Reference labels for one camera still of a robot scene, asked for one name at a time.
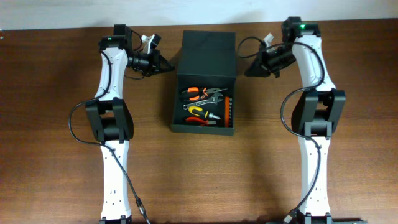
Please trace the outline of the yellow black stubby screwdriver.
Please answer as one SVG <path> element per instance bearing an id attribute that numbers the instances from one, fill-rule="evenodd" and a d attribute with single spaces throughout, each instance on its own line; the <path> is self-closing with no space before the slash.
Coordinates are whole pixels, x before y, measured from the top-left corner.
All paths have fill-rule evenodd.
<path id="1" fill-rule="evenodd" d="M 188 112 L 198 118 L 201 118 L 201 119 L 210 119 L 210 120 L 220 120 L 221 119 L 218 115 L 215 115 L 211 111 L 205 110 L 199 106 L 189 106 Z"/>

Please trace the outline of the orange black needle-nose pliers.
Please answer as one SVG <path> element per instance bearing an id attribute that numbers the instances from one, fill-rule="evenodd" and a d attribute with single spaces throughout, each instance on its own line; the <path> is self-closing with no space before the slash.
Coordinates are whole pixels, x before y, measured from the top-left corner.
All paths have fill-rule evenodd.
<path id="1" fill-rule="evenodd" d="M 185 102 L 205 100 L 214 93 L 226 90 L 225 88 L 189 87 L 182 91 L 180 99 Z"/>

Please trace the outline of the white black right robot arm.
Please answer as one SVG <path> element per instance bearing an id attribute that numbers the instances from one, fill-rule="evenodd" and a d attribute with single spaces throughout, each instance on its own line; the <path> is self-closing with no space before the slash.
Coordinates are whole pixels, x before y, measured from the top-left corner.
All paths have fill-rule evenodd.
<path id="1" fill-rule="evenodd" d="M 272 44 L 272 35 L 260 41 L 247 77 L 279 77 L 280 71 L 297 63 L 302 88 L 289 93 L 301 96 L 292 112 L 288 132 L 298 137 L 302 162 L 300 201 L 283 223 L 332 223 L 327 194 L 327 160 L 346 95 L 332 82 L 322 54 L 318 24 L 290 16 L 281 25 L 282 42 Z"/>

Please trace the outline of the red handled cutting pliers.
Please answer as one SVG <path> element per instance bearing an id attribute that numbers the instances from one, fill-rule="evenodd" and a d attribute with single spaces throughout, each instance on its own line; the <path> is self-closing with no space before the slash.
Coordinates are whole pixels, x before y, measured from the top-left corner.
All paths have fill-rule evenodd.
<path id="1" fill-rule="evenodd" d="M 213 126 L 216 125 L 216 121 L 205 120 L 199 117 L 190 116 L 185 119 L 185 122 L 189 125 L 196 125 L 196 126 Z"/>

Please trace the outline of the black gift box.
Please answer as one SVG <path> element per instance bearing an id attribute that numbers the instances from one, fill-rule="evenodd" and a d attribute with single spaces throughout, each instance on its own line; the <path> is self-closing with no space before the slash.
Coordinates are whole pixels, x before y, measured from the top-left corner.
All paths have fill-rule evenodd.
<path id="1" fill-rule="evenodd" d="M 234 134 L 234 88 L 236 83 L 236 58 L 235 58 L 235 33 L 234 32 L 209 32 L 186 30 L 183 32 L 180 60 L 177 68 L 177 82 L 174 97 L 174 113 L 172 116 L 171 130 L 175 133 L 215 134 L 232 136 Z M 218 104 L 205 104 L 202 107 L 218 115 L 220 120 L 213 126 L 189 125 L 185 119 L 190 116 L 180 99 L 182 91 L 189 87 L 225 88 L 218 92 L 223 94 L 223 101 Z M 232 128 L 224 125 L 224 99 L 233 99 Z"/>

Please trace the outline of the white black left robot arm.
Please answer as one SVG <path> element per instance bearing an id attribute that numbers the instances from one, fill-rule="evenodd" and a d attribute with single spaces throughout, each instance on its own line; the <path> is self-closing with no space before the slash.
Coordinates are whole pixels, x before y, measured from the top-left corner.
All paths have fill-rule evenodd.
<path id="1" fill-rule="evenodd" d="M 85 110 L 96 143 L 103 155 L 104 200 L 101 223 L 131 223 L 128 192 L 134 189 L 127 174 L 127 156 L 134 135 L 134 122 L 123 99 L 127 68 L 150 77 L 174 70 L 157 46 L 160 36 L 141 36 L 140 46 L 132 46 L 135 32 L 125 24 L 114 25 L 113 34 L 99 42 L 101 78 L 96 95 Z"/>

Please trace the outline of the silver adjustable wrench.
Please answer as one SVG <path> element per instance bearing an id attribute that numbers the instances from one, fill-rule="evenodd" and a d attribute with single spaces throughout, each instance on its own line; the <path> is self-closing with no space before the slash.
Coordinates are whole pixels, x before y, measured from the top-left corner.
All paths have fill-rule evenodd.
<path id="1" fill-rule="evenodd" d="M 182 106 L 184 110 L 187 110 L 190 106 L 202 106 L 205 104 L 218 104 L 219 102 L 223 101 L 223 94 L 221 93 L 214 93 L 211 97 L 206 100 L 201 100 L 193 103 L 188 103 Z"/>

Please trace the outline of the orange screwdriver bit holder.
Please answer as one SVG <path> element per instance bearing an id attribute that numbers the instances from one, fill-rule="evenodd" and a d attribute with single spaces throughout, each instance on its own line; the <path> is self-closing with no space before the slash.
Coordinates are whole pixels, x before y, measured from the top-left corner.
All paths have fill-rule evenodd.
<path id="1" fill-rule="evenodd" d="M 224 116 L 224 125 L 226 128 L 232 128 L 232 111 L 233 111 L 233 99 L 231 97 L 226 96 L 224 99 L 224 108 L 225 108 L 225 116 Z"/>

